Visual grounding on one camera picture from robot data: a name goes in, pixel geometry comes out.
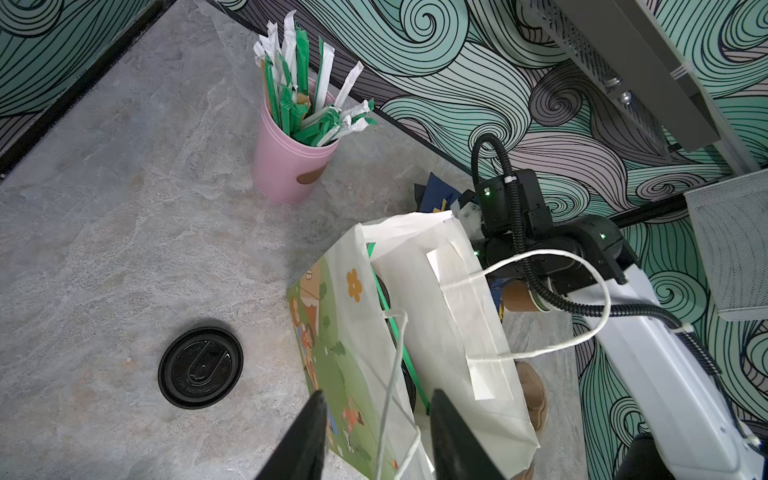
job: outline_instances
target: black lid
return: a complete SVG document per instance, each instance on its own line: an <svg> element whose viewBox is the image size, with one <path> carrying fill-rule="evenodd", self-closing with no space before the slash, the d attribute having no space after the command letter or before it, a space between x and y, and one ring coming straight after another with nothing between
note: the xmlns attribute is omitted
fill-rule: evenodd
<svg viewBox="0 0 768 480"><path fill-rule="evenodd" d="M215 326L192 329L175 339L157 370L160 391L182 409L202 409L230 392L243 371L243 349Z"/></svg>

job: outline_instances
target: pink cup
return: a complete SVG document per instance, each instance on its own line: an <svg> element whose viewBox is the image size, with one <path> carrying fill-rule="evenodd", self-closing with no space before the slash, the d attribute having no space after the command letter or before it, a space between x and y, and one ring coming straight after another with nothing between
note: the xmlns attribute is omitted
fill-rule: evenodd
<svg viewBox="0 0 768 480"><path fill-rule="evenodd" d="M310 79L310 98L314 97L314 89L315 81ZM333 95L328 93L326 103L333 100ZM295 141L277 126L266 107L267 102L268 98L261 106L253 154L253 184L274 202L298 204L312 193L339 142L309 147Z"/></svg>

